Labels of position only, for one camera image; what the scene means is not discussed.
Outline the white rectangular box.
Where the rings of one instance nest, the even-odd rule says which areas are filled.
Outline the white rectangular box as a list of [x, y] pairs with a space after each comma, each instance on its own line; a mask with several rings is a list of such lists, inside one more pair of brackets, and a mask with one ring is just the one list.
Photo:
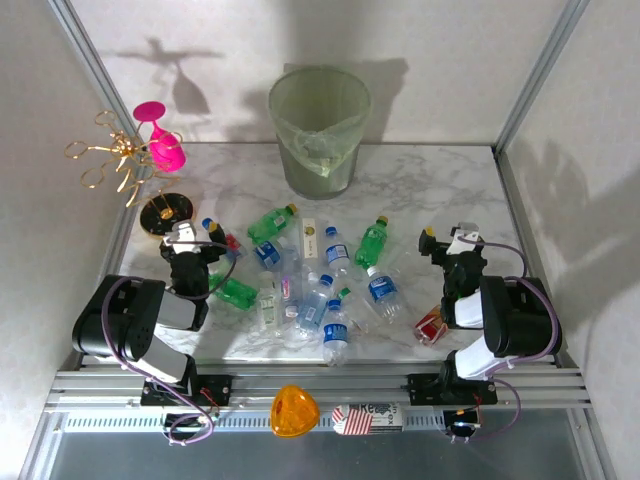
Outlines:
[[301, 219], [301, 247], [304, 260], [317, 260], [319, 257], [318, 228], [314, 218]]

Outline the bottle dark blue label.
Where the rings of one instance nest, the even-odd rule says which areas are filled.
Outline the bottle dark blue label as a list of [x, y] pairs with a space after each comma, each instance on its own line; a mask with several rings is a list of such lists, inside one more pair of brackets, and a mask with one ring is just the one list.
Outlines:
[[349, 319], [339, 299], [329, 300], [323, 323], [323, 358], [328, 366], [342, 365], [349, 350]]

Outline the aluminium frame post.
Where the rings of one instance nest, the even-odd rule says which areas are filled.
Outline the aluminium frame post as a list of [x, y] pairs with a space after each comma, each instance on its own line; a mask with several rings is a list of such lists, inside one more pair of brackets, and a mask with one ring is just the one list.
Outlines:
[[573, 31], [591, 0], [567, 0], [540, 54], [533, 64], [524, 86], [507, 116], [496, 141], [492, 145], [494, 158], [498, 160], [514, 139], [537, 95], [569, 41]]
[[46, 0], [58, 23], [66, 34], [72, 49], [83, 66], [106, 110], [116, 115], [116, 124], [126, 133], [134, 133], [136, 127], [121, 96], [107, 72], [101, 57], [89, 38], [71, 0]]

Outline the green mesh bin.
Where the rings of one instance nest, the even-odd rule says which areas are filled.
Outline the green mesh bin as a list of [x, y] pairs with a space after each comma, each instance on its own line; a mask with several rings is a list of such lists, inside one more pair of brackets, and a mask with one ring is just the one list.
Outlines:
[[304, 168], [283, 146], [277, 135], [276, 138], [285, 178], [296, 193], [309, 199], [322, 200], [338, 196], [348, 188], [354, 176], [360, 144], [330, 176], [321, 177]]

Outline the blue cap red label bottle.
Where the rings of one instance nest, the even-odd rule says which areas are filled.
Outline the blue cap red label bottle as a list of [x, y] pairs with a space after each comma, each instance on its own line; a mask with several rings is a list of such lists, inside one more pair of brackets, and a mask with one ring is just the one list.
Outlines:
[[[213, 219], [207, 217], [202, 220], [202, 226], [207, 232], [207, 226], [210, 222], [215, 222]], [[229, 260], [233, 260], [235, 257], [242, 257], [246, 254], [246, 249], [240, 243], [236, 235], [230, 231], [225, 231], [227, 245], [216, 244], [211, 249], [216, 252], [217, 255], [225, 255]]]

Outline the bottle green white label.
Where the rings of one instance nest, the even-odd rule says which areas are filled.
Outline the bottle green white label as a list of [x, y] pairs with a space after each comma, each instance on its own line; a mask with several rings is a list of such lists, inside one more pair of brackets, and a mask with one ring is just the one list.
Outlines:
[[258, 313], [262, 327], [274, 337], [281, 335], [281, 290], [271, 271], [259, 274], [260, 289], [257, 297]]

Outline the green bottle yellow cap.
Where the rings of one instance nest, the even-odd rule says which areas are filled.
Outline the green bottle yellow cap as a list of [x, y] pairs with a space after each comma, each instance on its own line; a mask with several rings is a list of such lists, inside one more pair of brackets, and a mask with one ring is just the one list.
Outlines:
[[248, 237], [254, 243], [261, 243], [271, 239], [292, 222], [297, 211], [298, 209], [293, 203], [282, 208], [270, 210], [248, 227]]
[[355, 264], [368, 269], [378, 263], [388, 239], [388, 218], [379, 216], [364, 232], [355, 254]]

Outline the green plastic bin liner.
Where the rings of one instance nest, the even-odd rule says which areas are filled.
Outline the green plastic bin liner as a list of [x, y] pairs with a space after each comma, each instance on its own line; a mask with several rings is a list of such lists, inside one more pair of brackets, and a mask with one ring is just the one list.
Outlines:
[[268, 94], [268, 113], [283, 146], [304, 168], [330, 176], [359, 146], [372, 95], [356, 75], [329, 65], [283, 74]]

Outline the white cap blue label bottle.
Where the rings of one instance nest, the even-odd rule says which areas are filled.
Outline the white cap blue label bottle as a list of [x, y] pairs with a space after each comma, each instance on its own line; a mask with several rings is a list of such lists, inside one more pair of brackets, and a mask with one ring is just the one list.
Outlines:
[[376, 266], [367, 268], [366, 273], [367, 288], [377, 313], [388, 323], [399, 321], [406, 313], [406, 307], [392, 277]]

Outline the green plastic bottle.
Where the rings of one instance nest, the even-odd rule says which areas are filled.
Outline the green plastic bottle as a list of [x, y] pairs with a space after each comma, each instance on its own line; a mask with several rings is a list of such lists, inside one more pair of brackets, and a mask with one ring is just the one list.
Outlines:
[[214, 295], [221, 301], [242, 311], [249, 311], [255, 304], [258, 291], [232, 277], [220, 285], [225, 276], [221, 273], [209, 275], [209, 289], [216, 287]]

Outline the bottle light blue label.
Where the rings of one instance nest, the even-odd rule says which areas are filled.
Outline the bottle light blue label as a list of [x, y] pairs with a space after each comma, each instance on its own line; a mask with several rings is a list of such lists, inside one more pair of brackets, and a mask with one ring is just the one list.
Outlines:
[[319, 331], [333, 287], [334, 278], [329, 274], [321, 275], [311, 286], [297, 317], [298, 332], [301, 336], [311, 337]]

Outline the pink wine glass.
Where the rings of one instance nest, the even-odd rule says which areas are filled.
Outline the pink wine glass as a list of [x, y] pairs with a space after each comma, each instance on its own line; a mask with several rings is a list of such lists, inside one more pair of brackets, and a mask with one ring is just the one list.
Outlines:
[[152, 125], [149, 148], [156, 167], [164, 172], [173, 173], [185, 165], [186, 155], [178, 135], [159, 126], [158, 120], [165, 113], [165, 105], [158, 101], [141, 103], [133, 110], [133, 116], [140, 124]]

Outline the aluminium side rail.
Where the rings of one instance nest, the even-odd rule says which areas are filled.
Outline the aluminium side rail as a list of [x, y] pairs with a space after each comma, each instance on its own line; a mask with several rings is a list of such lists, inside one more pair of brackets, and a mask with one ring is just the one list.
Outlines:
[[123, 245], [127, 237], [124, 232], [128, 225], [127, 194], [124, 190], [118, 191], [118, 187], [126, 176], [128, 166], [127, 163], [124, 163], [121, 171], [117, 172], [120, 161], [121, 159], [116, 156], [99, 162], [96, 167], [90, 168], [83, 179], [84, 182], [90, 184], [92, 189], [98, 189], [104, 184], [108, 184], [109, 190], [116, 198], [116, 206], [109, 209], [110, 212], [115, 213], [115, 220], [109, 231], [107, 247], [95, 288], [72, 330], [73, 347], [83, 355], [111, 355], [103, 332], [101, 313], [104, 297], [115, 282], [113, 276], [119, 271], [123, 257]]
[[585, 368], [579, 254], [573, 235], [587, 187], [575, 159], [550, 141], [536, 150], [514, 141], [496, 158], [529, 266], [551, 294], [563, 328], [561, 359]]

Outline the crushed bottle blue label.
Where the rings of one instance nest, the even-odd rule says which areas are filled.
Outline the crushed bottle blue label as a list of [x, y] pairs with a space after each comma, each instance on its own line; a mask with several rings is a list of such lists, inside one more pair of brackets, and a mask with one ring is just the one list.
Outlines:
[[268, 271], [280, 271], [283, 265], [284, 246], [278, 240], [266, 240], [253, 248], [258, 263]]

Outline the clear bottle pink label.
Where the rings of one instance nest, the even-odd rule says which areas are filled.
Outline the clear bottle pink label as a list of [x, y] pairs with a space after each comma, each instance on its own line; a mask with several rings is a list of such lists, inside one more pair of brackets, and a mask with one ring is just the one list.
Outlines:
[[281, 254], [281, 297], [284, 319], [295, 320], [302, 303], [302, 279], [299, 254], [291, 246]]

